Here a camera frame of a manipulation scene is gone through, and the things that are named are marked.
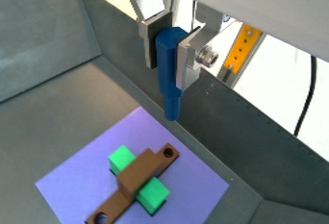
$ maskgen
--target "metal gripper bracket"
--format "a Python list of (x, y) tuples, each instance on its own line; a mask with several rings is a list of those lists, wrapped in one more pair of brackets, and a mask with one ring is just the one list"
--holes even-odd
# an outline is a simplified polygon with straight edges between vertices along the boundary
[(180, 41), (177, 47), (176, 87), (185, 90), (197, 80), (200, 65), (211, 67), (217, 54), (212, 51), (211, 41), (220, 30), (223, 14), (197, 3), (195, 19), (204, 23)]
[(156, 67), (155, 37), (172, 26), (171, 0), (129, 0), (137, 15), (138, 35), (144, 39), (147, 67)]

